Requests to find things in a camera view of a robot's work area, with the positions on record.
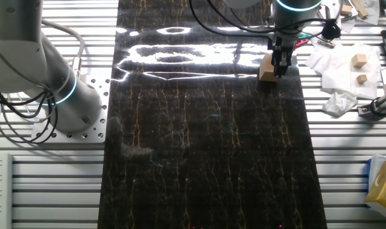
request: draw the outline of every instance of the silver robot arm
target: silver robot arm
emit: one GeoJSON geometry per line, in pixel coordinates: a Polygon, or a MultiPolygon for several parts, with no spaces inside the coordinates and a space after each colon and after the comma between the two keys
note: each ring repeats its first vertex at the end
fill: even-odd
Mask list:
{"type": "MultiPolygon", "coordinates": [[[[224,0],[231,8],[246,8],[259,0],[224,0]]],[[[320,9],[321,0],[273,0],[271,20],[275,28],[283,28],[296,22],[315,18],[320,9]]],[[[291,65],[291,57],[301,31],[311,22],[275,32],[273,35],[273,59],[275,75],[285,75],[291,65]]]]}
{"type": "Polygon", "coordinates": [[[101,99],[41,32],[42,9],[42,0],[0,0],[0,91],[33,98],[46,85],[58,104],[57,129],[78,132],[98,118],[101,99]]]}

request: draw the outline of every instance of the yellow box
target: yellow box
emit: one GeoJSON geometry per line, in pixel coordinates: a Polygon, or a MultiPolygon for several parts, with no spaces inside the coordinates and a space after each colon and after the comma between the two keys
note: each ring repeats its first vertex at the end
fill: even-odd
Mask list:
{"type": "Polygon", "coordinates": [[[365,203],[386,217],[386,161],[372,184],[365,203]]]}

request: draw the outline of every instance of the white wire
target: white wire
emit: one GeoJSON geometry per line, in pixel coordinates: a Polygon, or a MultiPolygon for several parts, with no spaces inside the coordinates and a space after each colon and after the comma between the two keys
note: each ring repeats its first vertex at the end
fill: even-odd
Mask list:
{"type": "Polygon", "coordinates": [[[58,30],[61,30],[61,31],[64,31],[68,34],[71,34],[73,35],[75,38],[77,38],[77,40],[79,41],[79,50],[78,50],[78,53],[77,53],[77,56],[76,57],[81,57],[83,52],[84,52],[84,49],[85,49],[85,41],[83,39],[83,37],[81,35],[79,35],[76,31],[66,27],[66,26],[63,26],[63,25],[59,25],[59,24],[56,24],[54,22],[49,22],[45,19],[42,19],[41,21],[42,24],[44,25],[48,25],[48,26],[51,26],[53,27],[54,29],[58,29],[58,30]]]}
{"type": "Polygon", "coordinates": [[[341,15],[341,10],[343,9],[343,6],[344,6],[344,0],[340,0],[340,9],[338,10],[337,16],[335,17],[336,21],[338,20],[338,18],[341,15]]]}

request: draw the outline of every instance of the black cable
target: black cable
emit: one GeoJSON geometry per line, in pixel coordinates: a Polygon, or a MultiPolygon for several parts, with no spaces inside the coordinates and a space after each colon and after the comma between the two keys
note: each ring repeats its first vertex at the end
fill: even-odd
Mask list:
{"type": "Polygon", "coordinates": [[[217,35],[220,35],[220,36],[230,36],[230,37],[236,37],[236,38],[266,38],[266,39],[269,39],[270,41],[273,41],[270,37],[268,36],[262,36],[262,35],[243,35],[243,34],[225,34],[225,33],[222,33],[222,32],[218,32],[218,31],[215,31],[215,30],[212,30],[210,28],[208,28],[206,25],[204,25],[200,19],[198,19],[195,11],[194,11],[194,7],[193,7],[193,4],[192,4],[192,0],[189,0],[189,4],[190,4],[190,10],[191,10],[191,14],[193,15],[194,19],[197,21],[197,23],[199,25],[201,25],[201,27],[203,27],[203,29],[209,31],[209,32],[212,32],[214,34],[217,34],[217,35]]]}
{"type": "Polygon", "coordinates": [[[309,38],[305,38],[305,39],[312,39],[312,38],[317,38],[317,39],[319,39],[319,40],[321,40],[321,41],[323,41],[323,42],[327,43],[327,41],[325,41],[324,39],[322,39],[322,38],[319,38],[319,35],[321,34],[321,32],[320,32],[320,33],[318,33],[318,34],[311,34],[311,33],[309,33],[309,32],[304,32],[304,31],[300,31],[300,32],[302,32],[302,33],[305,33],[305,34],[308,34],[308,35],[311,35],[311,37],[309,37],[309,38]]]}
{"type": "MultiPolygon", "coordinates": [[[[55,99],[54,99],[54,97],[52,98],[53,99],[53,101],[51,101],[50,99],[47,99],[47,102],[48,102],[48,111],[49,111],[49,113],[50,112],[52,112],[52,110],[53,110],[53,108],[52,108],[52,106],[53,106],[53,104],[55,104],[55,99]]],[[[6,122],[6,124],[9,126],[9,128],[22,140],[22,141],[17,141],[17,140],[14,140],[14,139],[12,139],[12,138],[10,138],[9,136],[7,136],[5,133],[4,133],[4,131],[3,131],[3,129],[1,128],[1,126],[0,126],[0,132],[2,133],[2,135],[5,137],[5,138],[7,138],[7,140],[9,140],[9,141],[11,141],[11,142],[14,142],[14,143],[28,143],[28,144],[42,144],[42,143],[44,143],[44,142],[46,142],[47,140],[49,140],[49,138],[54,134],[54,131],[55,131],[55,129],[56,129],[56,126],[57,126],[57,122],[58,122],[58,118],[59,118],[59,115],[58,115],[58,112],[57,112],[57,107],[55,107],[54,109],[55,109],[55,122],[54,122],[54,126],[53,126],[53,129],[52,129],[52,131],[50,132],[50,134],[48,135],[48,137],[45,139],[45,140],[43,140],[43,141],[41,141],[41,142],[34,142],[35,140],[37,140],[37,139],[39,139],[41,136],[43,136],[43,134],[48,130],[48,126],[49,126],[49,124],[50,124],[50,122],[51,122],[51,117],[49,117],[48,119],[47,119],[47,124],[46,124],[46,126],[45,126],[45,128],[43,129],[43,131],[40,133],[40,134],[38,134],[35,138],[33,138],[33,139],[31,139],[31,140],[27,140],[27,139],[25,139],[24,137],[22,137],[12,126],[11,126],[11,124],[10,124],[10,122],[9,122],[9,120],[8,120],[8,118],[7,118],[7,116],[6,116],[6,113],[4,112],[4,108],[3,108],[3,105],[1,105],[1,107],[2,107],[2,113],[3,113],[3,116],[4,116],[4,119],[5,119],[5,122],[6,122]]]]}
{"type": "Polygon", "coordinates": [[[253,33],[256,33],[256,34],[266,34],[266,33],[270,33],[270,32],[280,32],[281,30],[284,30],[284,29],[290,29],[291,27],[295,26],[295,25],[300,25],[300,24],[304,24],[304,23],[307,23],[307,22],[325,22],[325,23],[329,23],[330,20],[326,20],[326,19],[323,19],[323,18],[310,18],[310,19],[306,19],[306,20],[302,20],[302,21],[299,21],[299,22],[295,22],[293,24],[290,24],[290,25],[287,25],[287,26],[283,26],[281,28],[274,28],[274,29],[270,29],[270,30],[264,30],[264,31],[257,31],[257,30],[253,30],[253,29],[247,29],[247,28],[244,28],[242,26],[239,26],[239,25],[236,25],[234,24],[233,22],[231,22],[230,20],[228,20],[215,6],[214,4],[211,2],[211,0],[207,0],[208,4],[211,6],[211,8],[221,17],[223,18],[225,21],[227,21],[229,24],[235,26],[235,27],[238,27],[239,29],[242,29],[243,31],[247,31],[247,32],[253,32],[253,33]]]}
{"type": "Polygon", "coordinates": [[[40,97],[41,97],[42,95],[44,95],[45,93],[46,93],[46,92],[41,92],[41,93],[40,93],[39,95],[37,95],[35,98],[29,99],[29,100],[24,101],[24,102],[9,102],[9,101],[6,101],[6,102],[5,102],[5,101],[0,101],[0,104],[6,105],[6,103],[9,102],[9,104],[12,105],[12,106],[23,106],[23,105],[27,105],[27,104],[29,104],[29,103],[31,103],[31,102],[34,102],[34,101],[40,99],[40,97]]]}
{"type": "Polygon", "coordinates": [[[19,112],[18,110],[16,110],[16,108],[14,108],[14,107],[13,107],[13,106],[5,99],[5,97],[3,97],[3,95],[2,95],[1,92],[0,92],[0,99],[1,99],[1,101],[5,101],[5,102],[6,102],[5,105],[6,105],[9,109],[11,109],[16,115],[19,115],[19,117],[21,117],[21,118],[35,118],[35,117],[37,117],[37,115],[39,115],[39,113],[40,113],[40,111],[41,111],[41,107],[42,107],[42,105],[43,105],[43,102],[45,101],[45,99],[46,99],[46,97],[47,97],[47,94],[48,94],[48,93],[44,94],[43,98],[41,99],[41,102],[40,102],[40,104],[39,104],[39,107],[38,107],[37,111],[36,111],[34,114],[32,114],[32,115],[24,115],[24,114],[22,114],[21,112],[19,112]]]}
{"type": "Polygon", "coordinates": [[[243,21],[241,21],[241,19],[238,17],[238,15],[235,14],[235,12],[233,11],[232,8],[230,8],[231,10],[231,13],[235,16],[235,18],[237,18],[237,20],[244,26],[248,27],[248,25],[245,25],[245,23],[243,23],[243,21]]]}

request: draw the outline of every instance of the cable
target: cable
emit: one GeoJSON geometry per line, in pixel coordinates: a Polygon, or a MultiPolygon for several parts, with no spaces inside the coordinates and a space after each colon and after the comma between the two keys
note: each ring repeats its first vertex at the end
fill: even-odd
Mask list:
{"type": "MultiPolygon", "coordinates": [[[[40,93],[39,95],[37,95],[35,98],[29,99],[29,100],[27,100],[27,101],[25,101],[25,102],[9,102],[9,104],[12,105],[12,106],[23,106],[23,105],[27,105],[27,104],[29,104],[29,103],[31,103],[31,102],[34,102],[34,101],[40,99],[40,97],[41,97],[42,95],[44,95],[45,93],[46,93],[46,92],[41,92],[41,93],[40,93]]],[[[0,104],[6,105],[6,103],[5,103],[4,101],[0,101],[0,104]]]]}
{"type": "Polygon", "coordinates": [[[2,95],[1,92],[0,92],[0,99],[1,99],[1,101],[6,101],[7,103],[5,105],[9,109],[11,109],[16,115],[19,115],[22,118],[34,118],[40,113],[41,107],[43,106],[43,102],[45,101],[48,93],[44,94],[43,98],[41,99],[41,102],[40,102],[40,105],[39,105],[37,111],[32,115],[24,115],[21,112],[19,112],[18,110],[16,110],[16,108],[14,108],[11,104],[9,104],[9,102],[6,100],[6,98],[2,95]]]}
{"type": "Polygon", "coordinates": [[[220,35],[220,36],[230,36],[230,37],[236,37],[236,38],[266,38],[266,39],[269,39],[270,41],[272,41],[272,39],[268,36],[262,36],[262,35],[243,35],[243,34],[225,34],[225,33],[222,33],[222,32],[218,32],[218,31],[215,31],[215,30],[212,30],[210,28],[208,28],[206,25],[204,25],[200,19],[198,19],[195,11],[194,11],[194,7],[193,7],[193,3],[192,3],[192,0],[189,0],[189,4],[190,4],[190,10],[191,10],[191,14],[193,15],[194,19],[197,21],[197,23],[199,25],[201,25],[201,27],[203,27],[203,29],[209,31],[209,32],[212,32],[214,34],[217,34],[217,35],[220,35]]]}
{"type": "Polygon", "coordinates": [[[49,22],[45,19],[42,19],[41,21],[42,24],[44,25],[48,25],[48,26],[51,26],[53,27],[54,29],[58,29],[58,30],[61,30],[61,31],[64,31],[68,34],[71,34],[73,35],[78,41],[79,41],[79,50],[78,50],[78,53],[77,53],[77,56],[76,57],[81,57],[83,52],[84,52],[84,49],[85,49],[85,41],[83,39],[83,37],[81,35],[79,35],[76,31],[66,27],[66,26],[63,26],[63,25],[59,25],[59,24],[56,24],[54,22],[49,22]]]}
{"type": "MultiPolygon", "coordinates": [[[[52,101],[51,101],[50,99],[48,99],[48,100],[47,100],[47,103],[48,103],[48,105],[49,105],[49,106],[48,106],[48,109],[49,109],[49,113],[50,113],[50,112],[52,111],[52,106],[53,106],[52,104],[55,103],[55,99],[52,98],[52,101]]],[[[2,113],[3,113],[3,116],[4,116],[4,119],[5,119],[6,124],[7,124],[7,125],[9,126],[9,128],[17,135],[17,137],[19,137],[19,138],[22,140],[22,141],[17,141],[17,140],[14,140],[14,139],[10,138],[9,136],[7,136],[7,135],[5,134],[4,130],[3,130],[3,129],[1,128],[1,126],[0,126],[0,132],[1,132],[2,135],[3,135],[5,138],[7,138],[9,141],[14,142],[14,143],[42,144],[42,143],[46,142],[47,140],[49,140],[49,138],[54,134],[54,131],[55,131],[55,129],[56,129],[57,122],[58,122],[58,119],[59,119],[57,107],[55,108],[55,122],[54,122],[53,129],[52,129],[52,131],[50,132],[50,134],[48,135],[48,137],[47,137],[45,140],[41,141],[41,142],[34,142],[34,141],[37,140],[37,139],[39,139],[39,138],[40,138],[40,137],[48,130],[48,126],[49,126],[49,124],[50,124],[50,122],[51,122],[51,118],[48,119],[45,128],[43,129],[43,131],[42,131],[40,134],[38,134],[35,138],[33,138],[33,139],[31,139],[31,140],[27,140],[27,139],[25,139],[24,137],[22,137],[22,136],[21,136],[21,135],[20,135],[20,134],[12,127],[12,126],[11,126],[11,124],[10,124],[10,122],[9,122],[7,116],[6,116],[6,113],[4,112],[3,105],[1,105],[1,107],[2,107],[2,113]]]]}
{"type": "Polygon", "coordinates": [[[283,26],[281,28],[274,28],[274,29],[271,29],[271,30],[264,30],[264,31],[256,31],[256,30],[252,30],[252,29],[247,29],[247,28],[244,28],[242,26],[239,26],[239,25],[236,25],[234,24],[233,22],[231,22],[230,20],[228,20],[214,5],[213,3],[211,2],[211,0],[207,0],[208,4],[210,5],[210,7],[222,18],[224,19],[225,21],[227,21],[229,24],[235,26],[235,27],[238,27],[239,29],[243,30],[243,31],[247,31],[247,32],[253,32],[253,33],[256,33],[256,34],[265,34],[265,33],[269,33],[269,32],[277,32],[277,31],[281,31],[281,30],[284,30],[284,29],[290,29],[291,27],[295,26],[295,25],[299,25],[299,24],[304,24],[304,23],[307,23],[307,22],[325,22],[325,23],[328,23],[329,20],[326,20],[326,19],[323,19],[323,18],[309,18],[309,19],[306,19],[306,20],[302,20],[302,21],[299,21],[299,22],[295,22],[293,24],[290,24],[290,25],[286,25],[286,26],[283,26]]]}
{"type": "Polygon", "coordinates": [[[319,32],[319,33],[317,33],[317,34],[311,34],[311,33],[309,33],[309,32],[304,32],[304,31],[300,31],[300,32],[305,33],[305,34],[308,34],[308,35],[311,35],[311,36],[310,36],[309,38],[307,38],[307,39],[317,38],[317,39],[319,39],[319,40],[321,40],[321,41],[323,41],[323,42],[327,42],[327,41],[324,41],[322,38],[319,38],[319,36],[321,35],[322,32],[319,32]]]}
{"type": "Polygon", "coordinates": [[[338,20],[338,18],[341,15],[341,10],[343,9],[343,6],[344,6],[344,0],[340,0],[340,10],[338,10],[337,16],[335,17],[336,21],[338,20]]]}
{"type": "Polygon", "coordinates": [[[248,27],[248,25],[245,25],[245,23],[243,23],[243,21],[241,21],[241,19],[238,17],[238,15],[235,14],[235,12],[233,11],[232,8],[230,8],[231,10],[231,13],[235,16],[235,18],[237,18],[237,20],[244,26],[248,27]]]}

